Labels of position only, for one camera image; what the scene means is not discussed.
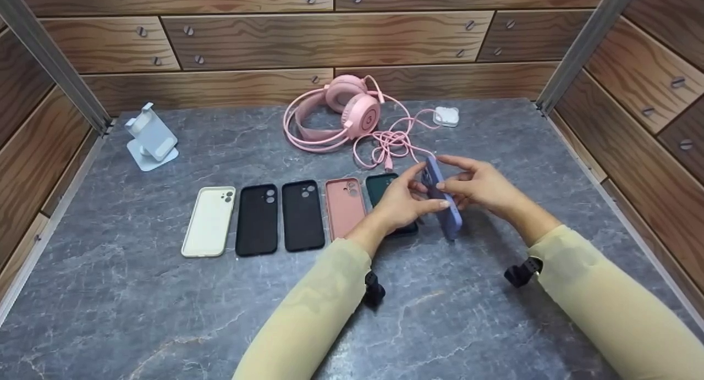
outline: pink phone case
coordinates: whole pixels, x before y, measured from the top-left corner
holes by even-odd
[[[366,215],[359,180],[344,178],[325,182],[325,206],[330,238],[345,237]]]

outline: pink headphones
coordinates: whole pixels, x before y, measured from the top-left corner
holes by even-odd
[[[377,91],[367,89],[367,79],[374,82]],[[305,97],[307,98],[291,112],[292,106]],[[342,129],[317,130],[303,127],[302,122],[310,116],[314,107],[324,103],[335,112],[342,114]],[[383,103],[384,95],[373,77],[365,76],[364,79],[359,79],[352,75],[338,76],[323,89],[309,91],[289,105],[284,114],[284,131],[291,144],[294,144],[298,149],[309,152],[329,152],[349,140],[372,132],[379,123],[379,105]],[[296,127],[301,132],[303,139],[298,139],[289,131],[292,118],[295,120]],[[335,140],[339,140],[339,142],[324,147],[310,147],[310,145],[330,144]]]
[[[374,82],[376,91],[370,91],[367,88],[367,79]],[[405,117],[398,119],[387,131],[374,131],[374,128],[379,124],[380,119],[380,104],[384,103],[384,98],[394,101],[405,112]],[[291,110],[297,102],[301,104],[293,111]],[[318,130],[308,129],[303,127],[303,121],[310,116],[314,107],[327,104],[335,112],[342,114],[342,129],[337,130]],[[416,117],[419,114],[435,112],[432,109],[423,109],[418,112],[415,117],[410,117],[407,108],[398,100],[389,97],[382,93],[379,89],[377,81],[373,77],[367,75],[363,79],[353,75],[341,75],[336,77],[325,85],[322,89],[316,89],[300,95],[286,108],[284,113],[284,132],[291,144],[301,150],[314,153],[325,153],[337,149],[346,142],[355,140],[354,142],[354,157],[357,161],[367,168],[376,167],[382,162],[386,168],[390,169],[393,166],[392,157],[403,157],[408,153],[417,162],[413,150],[421,150],[430,153],[427,150],[412,146],[408,133],[415,122],[422,124],[429,129],[437,127],[428,126],[427,124],[417,121]],[[296,122],[296,127],[301,133],[302,139],[294,136],[289,130],[291,119]],[[398,122],[407,121],[408,129],[392,130]],[[362,137],[372,136],[379,141],[379,147],[372,150],[373,164],[366,164],[357,156],[357,142]],[[392,152],[392,147],[402,147],[405,149],[403,153]]]

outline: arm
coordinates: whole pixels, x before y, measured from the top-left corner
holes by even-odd
[[[423,200],[416,164],[388,187],[379,205],[344,239],[325,248],[247,348],[233,380],[310,378],[365,293],[364,277],[382,239],[420,215],[448,207]]]
[[[538,282],[624,378],[694,379],[704,347],[658,298],[590,242],[513,187],[490,164],[440,156],[463,168],[441,189],[507,220],[543,261]]]

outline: person's left hand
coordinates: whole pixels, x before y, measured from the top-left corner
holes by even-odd
[[[425,199],[418,194],[425,194],[428,189],[415,180],[415,175],[425,168],[425,162],[405,170],[390,183],[379,204],[374,207],[370,217],[374,217],[385,227],[389,234],[399,227],[404,227],[421,215],[447,209],[447,200]]]

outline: person's right hand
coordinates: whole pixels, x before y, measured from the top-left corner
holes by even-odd
[[[439,155],[437,159],[463,170],[437,185],[438,189],[453,195],[460,210],[478,204],[507,219],[513,207],[530,201],[490,163],[449,155]]]

